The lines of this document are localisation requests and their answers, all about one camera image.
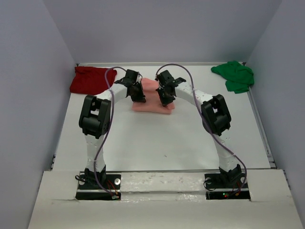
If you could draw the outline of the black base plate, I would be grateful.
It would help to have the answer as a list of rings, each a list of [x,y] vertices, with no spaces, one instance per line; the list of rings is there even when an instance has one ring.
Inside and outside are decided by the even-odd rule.
[[[107,173],[102,189],[95,177],[86,177],[84,172],[75,176],[78,181],[75,198],[77,200],[102,200],[112,201],[121,199],[122,176],[119,173]]]
[[[206,189],[205,197],[207,200],[251,199],[247,182],[239,189],[244,181],[244,173],[231,184],[225,184],[220,178],[220,173],[204,175],[203,186]]]

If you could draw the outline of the red folded t shirt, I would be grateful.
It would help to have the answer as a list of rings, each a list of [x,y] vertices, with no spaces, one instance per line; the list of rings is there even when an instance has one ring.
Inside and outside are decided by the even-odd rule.
[[[70,85],[71,93],[98,95],[108,90],[104,77],[108,68],[76,66],[74,70],[75,77]]]

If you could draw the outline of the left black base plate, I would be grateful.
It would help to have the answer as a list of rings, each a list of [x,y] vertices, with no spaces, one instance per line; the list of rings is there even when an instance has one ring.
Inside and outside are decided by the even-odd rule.
[[[77,200],[102,200],[112,201],[121,199],[122,176],[119,173],[107,173],[102,189],[95,177],[86,177],[84,172],[75,176],[78,181],[75,198]]]

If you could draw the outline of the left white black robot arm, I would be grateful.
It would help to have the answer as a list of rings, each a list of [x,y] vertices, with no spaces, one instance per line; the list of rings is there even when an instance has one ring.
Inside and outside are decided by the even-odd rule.
[[[116,67],[110,68],[104,74],[107,86],[104,92],[85,97],[79,118],[79,127],[85,136],[87,146],[84,181],[108,193],[110,190],[104,187],[107,178],[103,146],[112,125],[114,105],[126,97],[130,97],[133,102],[146,102],[142,88],[142,75],[127,69],[123,78],[110,85],[107,74],[115,69]]]

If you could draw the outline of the green crumpled t shirt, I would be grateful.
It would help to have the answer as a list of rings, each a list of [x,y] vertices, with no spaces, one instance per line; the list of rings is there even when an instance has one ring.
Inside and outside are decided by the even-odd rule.
[[[211,72],[223,77],[227,91],[235,94],[246,93],[254,85],[254,73],[251,68],[237,61],[229,61],[211,68]]]

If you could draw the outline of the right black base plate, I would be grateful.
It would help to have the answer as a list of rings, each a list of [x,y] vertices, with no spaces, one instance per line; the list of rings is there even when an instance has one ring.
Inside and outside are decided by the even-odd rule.
[[[247,182],[239,189],[244,181],[244,173],[231,184],[225,184],[220,178],[220,173],[204,175],[203,186],[206,189],[205,197],[207,200],[251,199]]]

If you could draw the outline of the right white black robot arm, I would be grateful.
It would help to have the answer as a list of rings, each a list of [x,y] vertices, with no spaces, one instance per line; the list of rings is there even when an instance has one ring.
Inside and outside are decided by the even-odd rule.
[[[156,89],[162,105],[168,105],[177,97],[193,104],[202,119],[204,129],[213,138],[219,158],[217,178],[210,184],[220,184],[224,188],[237,188],[235,195],[245,185],[247,172],[242,172],[245,164],[226,145],[221,135],[229,130],[232,120],[224,97],[220,94],[212,96],[194,88],[193,78],[189,71],[190,83],[182,78],[176,78],[168,70],[158,70],[155,80],[159,86]]]

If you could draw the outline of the pink t shirt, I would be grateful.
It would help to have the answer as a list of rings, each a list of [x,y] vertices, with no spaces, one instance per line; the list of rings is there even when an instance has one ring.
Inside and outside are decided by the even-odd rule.
[[[172,110],[175,109],[175,105],[173,102],[166,106],[162,105],[159,95],[156,91],[158,86],[159,85],[157,81],[143,78],[142,87],[146,102],[134,102],[132,105],[132,110],[135,112],[150,112],[170,115]]]

